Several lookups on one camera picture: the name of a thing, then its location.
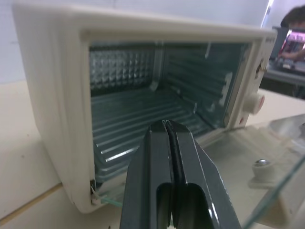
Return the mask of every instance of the oven control knob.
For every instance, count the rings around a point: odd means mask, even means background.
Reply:
[[[252,93],[245,99],[243,111],[255,115],[262,108],[264,101],[265,101],[264,95],[258,93]]]

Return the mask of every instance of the toaster oven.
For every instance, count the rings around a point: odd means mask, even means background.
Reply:
[[[177,121],[203,144],[264,102],[274,31],[76,5],[13,15],[36,126],[83,213],[122,190],[151,123]]]

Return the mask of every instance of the ribbed metal floor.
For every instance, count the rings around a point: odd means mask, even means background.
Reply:
[[[140,89],[91,99],[95,175],[103,183],[127,170],[148,126],[160,119],[186,125],[196,136],[211,129],[174,92]]]

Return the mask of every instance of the white table surface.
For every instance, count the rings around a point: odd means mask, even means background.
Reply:
[[[247,125],[305,114],[305,101],[265,90],[259,93],[265,94],[265,104],[259,114],[249,117]],[[5,218],[60,180],[35,126],[25,81],[0,84],[0,126],[0,226],[4,229],[119,227],[121,208],[108,205],[92,214],[81,214],[63,188],[21,214]]]

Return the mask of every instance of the white wall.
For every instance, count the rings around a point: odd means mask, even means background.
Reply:
[[[40,0],[76,2],[103,7],[260,26],[268,0]],[[12,0],[0,0],[0,83],[24,79],[18,39],[10,10]]]
[[[294,7],[305,4],[304,0],[274,0],[264,27],[280,26],[284,16]]]

